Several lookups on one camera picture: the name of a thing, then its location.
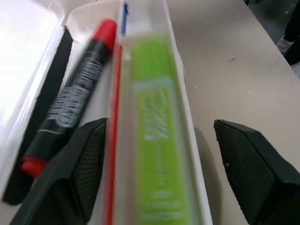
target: lime green highlighter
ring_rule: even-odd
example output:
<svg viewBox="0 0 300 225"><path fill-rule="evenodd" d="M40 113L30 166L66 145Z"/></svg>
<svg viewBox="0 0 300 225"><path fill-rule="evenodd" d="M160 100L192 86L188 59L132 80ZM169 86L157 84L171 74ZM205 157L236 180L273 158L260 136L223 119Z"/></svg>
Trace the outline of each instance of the lime green highlighter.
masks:
<svg viewBox="0 0 300 225"><path fill-rule="evenodd" d="M184 169L175 68L166 44L132 50L136 134L136 225L195 224Z"/></svg>

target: black marker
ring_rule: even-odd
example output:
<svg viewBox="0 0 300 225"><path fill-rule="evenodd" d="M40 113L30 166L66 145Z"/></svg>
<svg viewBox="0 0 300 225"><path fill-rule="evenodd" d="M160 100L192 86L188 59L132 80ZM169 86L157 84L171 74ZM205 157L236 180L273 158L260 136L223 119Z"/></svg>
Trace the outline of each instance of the black marker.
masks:
<svg viewBox="0 0 300 225"><path fill-rule="evenodd" d="M78 126L105 63L113 52L117 24L107 19L98 28L64 89L23 157L22 170L37 177L69 141Z"/></svg>

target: black rubber pad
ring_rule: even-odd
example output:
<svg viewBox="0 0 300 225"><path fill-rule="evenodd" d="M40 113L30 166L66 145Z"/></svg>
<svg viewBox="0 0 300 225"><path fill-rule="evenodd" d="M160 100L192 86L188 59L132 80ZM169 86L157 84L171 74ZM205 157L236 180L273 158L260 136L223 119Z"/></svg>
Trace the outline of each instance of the black rubber pad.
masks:
<svg viewBox="0 0 300 225"><path fill-rule="evenodd" d="M44 121L49 107L60 90L67 68L72 43L72 37L67 28L65 28L60 44L47 73L44 85L35 103L34 110L24 133L23 141L15 161L15 166L2 198L4 202L11 205L18 205L22 203L33 183L33 178L21 171L23 156L31 141L35 137L37 130Z"/></svg>
<svg viewBox="0 0 300 225"><path fill-rule="evenodd" d="M107 119L78 128L49 161L11 225L85 225L103 169Z"/></svg>
<svg viewBox="0 0 300 225"><path fill-rule="evenodd" d="M228 181L250 225L300 224L300 175L265 137L217 120L214 128Z"/></svg>

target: white tabletop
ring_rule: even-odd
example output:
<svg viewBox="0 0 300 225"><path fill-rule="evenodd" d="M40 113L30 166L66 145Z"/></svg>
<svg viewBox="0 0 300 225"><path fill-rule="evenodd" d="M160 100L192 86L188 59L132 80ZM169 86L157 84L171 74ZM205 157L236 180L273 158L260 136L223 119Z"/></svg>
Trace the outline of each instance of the white tabletop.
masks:
<svg viewBox="0 0 300 225"><path fill-rule="evenodd" d="M259 130L300 171L300 80L243 0L168 0L168 6L214 224L246 225L214 120Z"/></svg>

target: marker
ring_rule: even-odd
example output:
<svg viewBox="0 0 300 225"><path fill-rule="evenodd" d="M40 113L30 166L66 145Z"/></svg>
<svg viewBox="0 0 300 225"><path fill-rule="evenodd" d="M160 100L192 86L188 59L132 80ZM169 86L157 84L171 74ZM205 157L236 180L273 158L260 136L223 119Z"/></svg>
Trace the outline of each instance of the marker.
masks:
<svg viewBox="0 0 300 225"><path fill-rule="evenodd" d="M199 224L191 201L185 144L173 82L175 68L164 42L132 50L135 101L136 224Z"/></svg>
<svg viewBox="0 0 300 225"><path fill-rule="evenodd" d="M87 106L103 67L113 52L117 24L106 19L58 94L23 157L22 170L37 177L69 141Z"/></svg>

